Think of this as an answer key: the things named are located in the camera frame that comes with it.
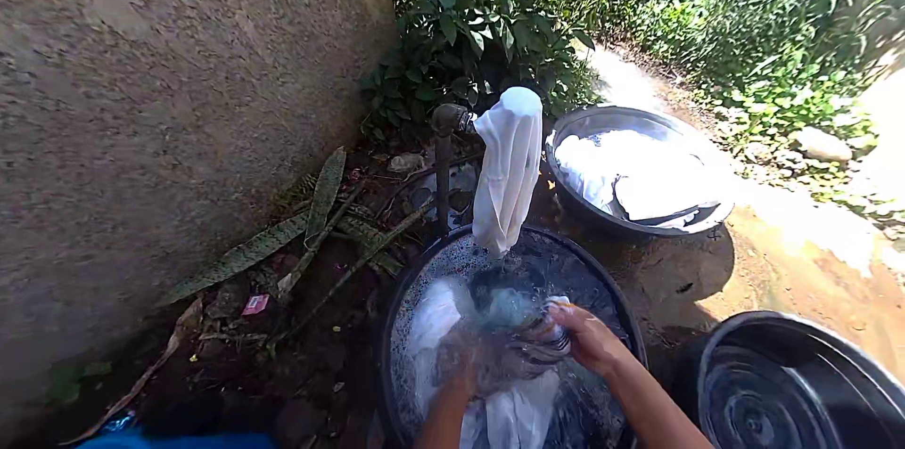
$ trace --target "soil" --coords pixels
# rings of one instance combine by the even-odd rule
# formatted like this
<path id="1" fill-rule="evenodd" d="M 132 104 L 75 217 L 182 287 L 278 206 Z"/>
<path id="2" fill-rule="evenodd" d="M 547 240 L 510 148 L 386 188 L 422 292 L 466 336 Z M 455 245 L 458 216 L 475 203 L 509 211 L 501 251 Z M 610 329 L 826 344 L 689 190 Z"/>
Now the soil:
<path id="1" fill-rule="evenodd" d="M 669 101 L 670 113 L 706 133 L 712 128 L 708 116 L 675 83 L 674 74 L 666 74 L 673 79 L 652 76 L 658 97 Z M 473 140 L 455 145 L 458 156 L 476 152 Z M 388 173 L 387 160 L 388 155 L 356 149 L 346 174 L 349 183 L 367 183 L 360 200 L 392 227 L 406 212 L 405 204 L 393 198 L 408 176 Z M 905 377 L 905 297 L 870 243 L 862 252 L 868 265 L 854 267 L 851 260 L 815 244 L 813 234 L 800 242 L 791 239 L 792 234 L 807 235 L 806 229 L 796 227 L 792 217 L 767 221 L 756 204 L 739 204 L 725 224 L 705 234 L 628 241 L 573 217 L 561 208 L 558 196 L 557 179 L 542 164 L 527 223 L 567 236 L 610 270 L 642 329 L 650 370 L 667 389 L 683 378 L 675 365 L 684 345 L 733 314 L 763 309 L 796 313 L 830 327 L 891 373 Z M 798 207 L 789 210 L 798 212 Z M 413 228 L 395 249 L 397 258 L 413 259 L 434 240 L 433 231 L 428 225 Z M 321 249 L 286 307 L 271 300 L 264 312 L 242 317 L 227 306 L 229 315 L 207 330 L 247 336 L 292 327 L 357 259 L 349 241 L 329 239 Z M 267 265 L 280 275 L 300 254 L 299 243 L 290 244 Z M 375 345 L 394 289 L 389 276 L 368 268 L 359 271 L 310 325 L 283 339 L 275 352 L 255 341 L 201 341 L 196 334 L 129 408 L 153 433 L 255 429 L 293 449 L 380 447 L 384 437 L 376 415 Z M 216 298 L 217 288 L 205 295 L 208 305 Z M 159 356 L 187 303 L 163 310 L 148 331 L 110 356 L 111 374 L 84 381 L 75 404 L 49 408 L 35 421 L 35 431 L 14 447 L 56 446 L 93 424 Z"/>

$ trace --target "shrub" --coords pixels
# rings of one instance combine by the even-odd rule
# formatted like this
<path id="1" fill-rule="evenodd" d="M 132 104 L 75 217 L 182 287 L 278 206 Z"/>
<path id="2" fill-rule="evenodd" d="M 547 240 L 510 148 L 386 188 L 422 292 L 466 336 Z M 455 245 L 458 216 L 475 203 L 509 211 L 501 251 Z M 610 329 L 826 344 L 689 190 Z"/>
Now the shrub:
<path id="1" fill-rule="evenodd" d="M 536 90 L 551 115 L 593 100 L 570 43 L 594 44 L 560 16 L 565 1 L 395 0 L 402 40 L 362 81 L 372 107 L 362 131 L 422 136 L 437 105 L 482 111 L 513 85 Z"/>

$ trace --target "black bucket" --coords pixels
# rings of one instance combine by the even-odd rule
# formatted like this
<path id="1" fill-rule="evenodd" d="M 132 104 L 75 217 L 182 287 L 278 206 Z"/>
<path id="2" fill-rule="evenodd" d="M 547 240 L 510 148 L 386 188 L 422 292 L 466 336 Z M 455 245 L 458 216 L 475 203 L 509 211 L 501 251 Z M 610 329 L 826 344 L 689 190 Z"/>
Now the black bucket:
<path id="1" fill-rule="evenodd" d="M 650 236 L 677 237 L 697 234 L 719 225 L 732 212 L 733 204 L 725 194 L 717 196 L 719 204 L 701 209 L 684 228 L 657 228 L 615 217 L 606 213 L 589 201 L 566 182 L 566 176 L 559 169 L 555 151 L 569 136 L 588 138 L 605 131 L 632 130 L 662 142 L 675 142 L 684 150 L 695 154 L 715 175 L 731 176 L 724 156 L 710 140 L 695 128 L 669 115 L 624 108 L 613 105 L 587 106 L 570 111 L 560 117 L 544 142 L 544 152 L 550 171 L 557 177 L 557 196 L 560 204 L 575 217 L 593 224 L 607 234 L 619 237 L 643 239 Z"/>
<path id="2" fill-rule="evenodd" d="M 470 225 L 452 231 L 448 236 L 429 247 L 412 264 L 412 267 L 402 275 L 387 311 L 387 320 L 379 341 L 378 373 L 382 393 L 380 414 L 388 437 L 394 439 L 401 446 L 411 446 L 414 433 L 411 426 L 403 421 L 409 407 L 406 405 L 407 397 L 397 394 L 396 382 L 401 380 L 398 377 L 401 372 L 394 369 L 395 363 L 398 362 L 396 359 L 401 359 L 398 348 L 394 351 L 394 344 L 399 344 L 400 331 L 404 331 L 402 334 L 407 334 L 408 330 L 407 327 L 402 327 L 405 324 L 406 315 L 400 313 L 411 312 L 420 299 L 421 291 L 418 289 L 423 288 L 419 286 L 423 284 L 423 281 L 419 281 L 419 277 L 422 276 L 423 271 L 425 274 L 433 275 L 433 271 L 437 270 L 438 262 L 442 262 L 443 267 L 446 267 L 449 256 L 467 259 L 466 251 L 475 256 L 480 253 L 486 255 L 486 250 L 473 244 Z M 571 240 L 546 230 L 522 226 L 518 242 L 512 247 L 507 258 L 523 260 L 523 263 L 529 264 L 528 269 L 532 270 L 537 269 L 537 265 L 540 264 L 541 269 L 553 272 L 557 277 L 580 277 L 583 281 L 580 283 L 582 285 L 593 283 L 592 288 L 568 286 L 563 293 L 568 294 L 572 302 L 585 305 L 595 315 L 606 321 L 638 360 L 647 366 L 647 355 L 644 351 L 641 333 L 629 312 L 625 297 L 619 292 L 610 274 L 584 249 Z M 480 273 L 483 270 L 478 268 L 461 270 L 459 267 L 455 271 L 464 277 L 469 277 L 470 273 L 474 271 Z M 614 413 L 618 416 L 622 415 L 618 404 L 616 404 Z M 634 433 L 628 427 L 624 417 L 620 422 L 617 429 L 608 432 L 612 436 L 606 445 L 619 449 L 634 447 Z"/>
<path id="3" fill-rule="evenodd" d="M 905 448 L 905 390 L 864 351 L 775 311 L 693 343 L 673 386 L 716 449 Z"/>

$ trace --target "black basin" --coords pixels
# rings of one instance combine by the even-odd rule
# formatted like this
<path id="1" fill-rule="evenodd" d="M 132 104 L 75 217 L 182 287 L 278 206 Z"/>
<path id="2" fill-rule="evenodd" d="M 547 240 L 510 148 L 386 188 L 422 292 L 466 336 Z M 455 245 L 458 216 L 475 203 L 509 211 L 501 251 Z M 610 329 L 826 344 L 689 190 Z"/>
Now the black basin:
<path id="1" fill-rule="evenodd" d="M 474 281 L 481 281 L 481 273 L 491 270 L 496 266 L 494 262 L 478 260 L 477 266 L 469 269 L 462 264 L 469 261 L 471 256 L 486 255 L 486 250 L 473 246 L 471 242 L 470 225 L 462 226 L 451 232 L 448 236 L 429 247 L 402 275 L 394 298 L 387 311 L 387 320 L 380 335 L 379 347 L 379 384 L 383 400 L 381 402 L 381 417 L 384 420 L 386 432 L 391 439 L 402 446 L 410 446 L 413 442 L 413 427 L 411 419 L 411 407 L 407 403 L 407 396 L 400 392 L 400 383 L 404 378 L 400 377 L 401 352 L 399 345 L 403 344 L 400 334 L 407 334 L 406 321 L 410 320 L 409 313 L 420 299 L 424 290 L 424 276 L 419 281 L 419 276 L 424 272 L 425 276 L 440 277 L 440 275 L 455 273 L 464 277 L 474 275 Z M 604 320 L 619 336 L 626 346 L 634 353 L 639 361 L 647 365 L 647 356 L 641 339 L 641 333 L 629 312 L 628 305 L 619 292 L 617 285 L 609 273 L 584 249 L 559 235 L 554 235 L 546 230 L 522 226 L 518 242 L 507 255 L 508 259 L 519 261 L 521 268 L 528 274 L 544 276 L 544 281 L 562 281 L 562 293 L 569 295 L 575 303 L 586 306 L 595 315 Z M 604 385 L 596 387 L 604 390 Z M 594 446 L 610 446 L 620 449 L 629 449 L 635 445 L 635 436 L 625 422 L 616 400 L 613 399 L 614 408 L 611 411 L 614 421 L 613 426 L 598 426 L 603 433 L 594 440 L 600 444 L 591 443 Z M 551 421 L 550 433 L 562 433 L 562 426 L 554 426 L 556 416 Z"/>
<path id="2" fill-rule="evenodd" d="M 775 311 L 728 318 L 673 387 L 717 449 L 905 447 L 905 391 L 864 351 Z"/>

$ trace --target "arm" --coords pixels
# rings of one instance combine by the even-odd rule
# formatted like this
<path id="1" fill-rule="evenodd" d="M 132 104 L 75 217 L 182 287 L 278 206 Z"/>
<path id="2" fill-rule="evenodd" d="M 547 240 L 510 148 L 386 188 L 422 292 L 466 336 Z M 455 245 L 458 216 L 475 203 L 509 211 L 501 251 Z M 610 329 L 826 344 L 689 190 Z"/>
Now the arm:
<path id="1" fill-rule="evenodd" d="M 703 433 L 604 322 L 573 304 L 555 304 L 549 313 L 572 331 L 573 357 L 606 380 L 646 449 L 712 449 Z"/>
<path id="2" fill-rule="evenodd" d="M 437 392 L 431 412 L 422 426 L 415 449 L 458 449 L 461 419 L 471 398 L 473 380 L 469 369 L 450 378 Z"/>

